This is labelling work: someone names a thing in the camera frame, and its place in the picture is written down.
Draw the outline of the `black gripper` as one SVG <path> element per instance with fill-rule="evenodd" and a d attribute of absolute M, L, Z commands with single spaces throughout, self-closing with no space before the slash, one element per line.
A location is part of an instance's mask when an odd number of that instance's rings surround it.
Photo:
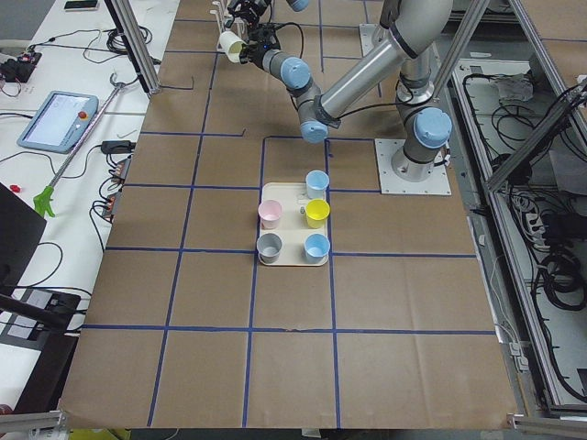
<path fill-rule="evenodd" d="M 265 53 L 269 50 L 279 50 L 281 43 L 276 36 L 276 26 L 248 27 L 245 40 L 245 62 L 262 64 Z"/>
<path fill-rule="evenodd" d="M 231 16 L 240 18 L 246 23 L 259 23 L 270 5 L 269 0 L 231 0 L 227 10 Z"/>

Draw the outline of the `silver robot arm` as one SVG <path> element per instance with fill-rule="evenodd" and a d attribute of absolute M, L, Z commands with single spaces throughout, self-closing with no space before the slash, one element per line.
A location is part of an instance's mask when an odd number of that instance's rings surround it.
<path fill-rule="evenodd" d="M 232 0 L 227 5 L 227 12 L 232 18 L 239 18 L 248 25 L 258 24 L 265 12 L 273 9 L 272 0 Z"/>
<path fill-rule="evenodd" d="M 385 1 L 373 48 L 322 92 L 305 61 L 256 43 L 249 59 L 280 80 L 294 99 L 302 138 L 318 143 L 339 127 L 344 112 L 407 61 L 422 57 L 446 26 L 451 1 Z"/>

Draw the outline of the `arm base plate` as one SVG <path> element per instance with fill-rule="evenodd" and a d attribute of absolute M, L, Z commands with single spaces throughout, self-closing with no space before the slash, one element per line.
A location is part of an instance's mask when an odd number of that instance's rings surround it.
<path fill-rule="evenodd" d="M 373 50 L 385 45 L 388 29 L 379 24 L 360 24 L 361 57 L 366 58 Z"/>
<path fill-rule="evenodd" d="M 451 196 L 442 150 L 427 164 L 404 154 L 403 139 L 375 138 L 375 157 L 384 195 Z"/>

